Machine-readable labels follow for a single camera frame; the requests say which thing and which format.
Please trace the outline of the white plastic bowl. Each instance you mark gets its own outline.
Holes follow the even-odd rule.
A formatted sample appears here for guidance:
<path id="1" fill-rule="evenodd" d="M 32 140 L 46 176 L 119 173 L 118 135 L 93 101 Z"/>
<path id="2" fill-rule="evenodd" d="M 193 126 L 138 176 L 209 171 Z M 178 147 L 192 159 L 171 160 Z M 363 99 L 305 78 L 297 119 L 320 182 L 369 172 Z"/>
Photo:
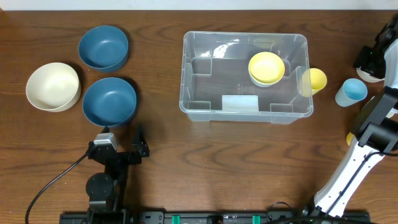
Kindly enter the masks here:
<path id="1" fill-rule="evenodd" d="M 357 68 L 356 72 L 362 80 L 369 83 L 377 83 L 384 81 L 384 78 L 378 78 L 377 76 L 375 76 L 373 71 L 364 71 L 361 69 L 361 67 Z"/>

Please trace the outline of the yellow plastic bowl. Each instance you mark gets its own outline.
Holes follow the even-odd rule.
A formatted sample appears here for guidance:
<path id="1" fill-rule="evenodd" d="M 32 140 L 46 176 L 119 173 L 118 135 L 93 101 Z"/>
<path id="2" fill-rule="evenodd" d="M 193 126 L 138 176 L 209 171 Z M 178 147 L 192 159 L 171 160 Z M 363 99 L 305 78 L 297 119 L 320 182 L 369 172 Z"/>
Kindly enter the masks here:
<path id="1" fill-rule="evenodd" d="M 276 84 L 284 76 L 285 65 L 278 55 L 260 52 L 250 59 L 248 72 L 259 82 Z"/>

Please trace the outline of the grey plastic bowl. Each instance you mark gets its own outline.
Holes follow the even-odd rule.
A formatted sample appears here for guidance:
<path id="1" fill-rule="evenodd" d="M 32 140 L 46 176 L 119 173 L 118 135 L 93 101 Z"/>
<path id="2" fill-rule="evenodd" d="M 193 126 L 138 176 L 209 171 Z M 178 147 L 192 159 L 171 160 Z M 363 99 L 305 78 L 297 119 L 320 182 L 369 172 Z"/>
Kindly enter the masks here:
<path id="1" fill-rule="evenodd" d="M 262 83 L 262 82 L 259 82 L 259 81 L 256 80 L 251 74 L 249 75 L 249 77 L 250 77 L 251 81 L 252 81 L 255 85 L 259 86 L 259 87 L 270 87 L 270 86 L 274 85 L 274 83 Z"/>

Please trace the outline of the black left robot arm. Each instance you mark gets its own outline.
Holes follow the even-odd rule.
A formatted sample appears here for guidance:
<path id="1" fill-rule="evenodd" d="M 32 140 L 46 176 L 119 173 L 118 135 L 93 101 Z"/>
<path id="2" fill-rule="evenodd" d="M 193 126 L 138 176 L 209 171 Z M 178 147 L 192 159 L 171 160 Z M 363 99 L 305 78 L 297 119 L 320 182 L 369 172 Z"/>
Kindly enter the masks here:
<path id="1" fill-rule="evenodd" d="M 141 125 L 132 141 L 133 150 L 118 152 L 116 136 L 105 127 L 89 142 L 87 156 L 102 165 L 104 172 L 92 175 L 86 183 L 90 198 L 88 223 L 130 223 L 130 212 L 123 207 L 129 166 L 142 163 L 150 154 Z"/>

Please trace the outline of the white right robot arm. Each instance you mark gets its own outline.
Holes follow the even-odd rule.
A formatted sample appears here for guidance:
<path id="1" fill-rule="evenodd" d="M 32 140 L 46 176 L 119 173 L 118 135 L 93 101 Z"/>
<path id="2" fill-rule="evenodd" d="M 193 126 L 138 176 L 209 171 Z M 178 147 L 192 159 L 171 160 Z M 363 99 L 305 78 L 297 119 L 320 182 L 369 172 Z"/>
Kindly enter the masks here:
<path id="1" fill-rule="evenodd" d="M 314 216 L 342 217 L 368 172 L 384 157 L 396 155 L 397 121 L 387 115 L 397 113 L 397 16 L 378 33 L 373 47 L 362 47 L 353 67 L 361 77 L 383 81 L 383 89 L 357 115 L 348 152 L 307 210 Z"/>

